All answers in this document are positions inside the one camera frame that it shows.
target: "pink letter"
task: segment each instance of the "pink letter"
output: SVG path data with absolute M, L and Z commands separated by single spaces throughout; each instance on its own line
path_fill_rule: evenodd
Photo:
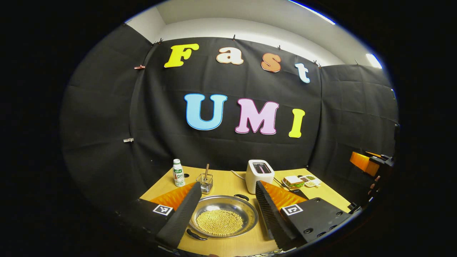
M 249 132 L 248 120 L 251 124 L 252 132 L 256 133 L 263 122 L 263 127 L 260 133 L 264 135 L 276 134 L 275 119 L 276 110 L 279 104 L 276 102 L 266 102 L 260 112 L 257 111 L 254 101 L 249 98 L 238 99 L 238 104 L 241 106 L 241 114 L 239 116 L 239 125 L 235 128 L 236 133 L 245 134 Z

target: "ceiling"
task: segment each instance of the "ceiling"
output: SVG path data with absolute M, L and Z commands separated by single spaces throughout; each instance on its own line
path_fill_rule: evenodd
M 372 54 L 338 24 L 287 0 L 169 0 L 157 6 L 165 24 L 202 18 L 233 18 L 261 22 L 300 35 L 346 64 L 369 65 Z

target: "bottle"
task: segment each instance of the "bottle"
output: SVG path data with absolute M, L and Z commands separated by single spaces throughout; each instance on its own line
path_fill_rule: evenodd
M 175 185 L 182 187 L 186 184 L 184 181 L 184 172 L 182 171 L 181 161 L 179 159 L 173 160 L 173 177 L 175 178 Z

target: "table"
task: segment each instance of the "table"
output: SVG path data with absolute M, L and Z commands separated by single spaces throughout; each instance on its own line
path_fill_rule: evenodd
M 205 169 L 193 168 L 183 166 L 184 173 L 189 174 L 185 178 L 186 184 L 195 182 L 199 174 L 205 173 Z M 260 208 L 257 203 L 255 194 L 250 194 L 246 188 L 246 183 L 243 179 L 235 176 L 230 171 L 209 170 L 208 174 L 213 175 L 213 188 L 209 194 L 202 194 L 202 197 L 211 195 L 230 195 L 243 194 L 249 197 L 251 203 L 259 213 L 259 221 L 253 229 L 247 233 L 231 238 L 208 238 L 208 240 L 201 241 L 192 238 L 186 232 L 179 243 L 178 248 L 188 252 L 194 252 L 202 255 L 216 254 L 223 257 L 231 256 L 247 256 L 259 253 L 266 253 L 277 250 L 278 247 L 274 240 L 267 238 L 266 229 L 263 225 L 263 220 L 260 214 Z M 245 177 L 245 171 L 238 171 L 242 177 Z M 296 169 L 287 171 L 275 171 L 275 178 L 281 181 L 283 177 L 291 175 L 313 175 L 307 169 Z M 275 186 L 281 187 L 276 181 L 273 181 Z M 147 192 L 140 198 L 143 200 L 151 200 L 166 192 L 176 189 L 173 179 L 173 170 L 170 169 L 159 181 L 157 181 Z M 320 197 L 332 205 L 340 208 L 345 212 L 349 212 L 348 206 L 350 203 L 340 196 L 335 190 L 326 185 L 323 181 L 320 187 L 301 187 L 303 193 L 309 198 Z

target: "toaster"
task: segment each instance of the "toaster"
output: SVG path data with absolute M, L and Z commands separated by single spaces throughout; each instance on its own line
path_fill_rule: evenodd
M 249 193 L 255 194 L 255 183 L 263 180 L 272 184 L 275 177 L 275 171 L 268 162 L 264 160 L 249 160 L 246 169 L 246 187 Z

